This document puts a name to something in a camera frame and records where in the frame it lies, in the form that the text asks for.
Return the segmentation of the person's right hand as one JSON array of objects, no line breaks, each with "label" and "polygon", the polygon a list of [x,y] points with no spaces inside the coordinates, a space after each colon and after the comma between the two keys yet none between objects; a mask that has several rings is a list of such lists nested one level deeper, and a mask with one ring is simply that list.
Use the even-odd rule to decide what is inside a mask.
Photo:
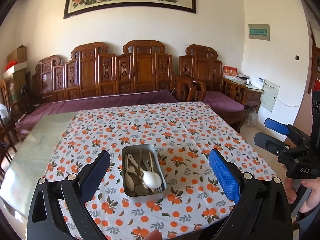
[{"label": "person's right hand", "polygon": [[319,204],[319,177],[316,179],[291,179],[285,177],[285,192],[291,205],[291,216],[313,210]]}]

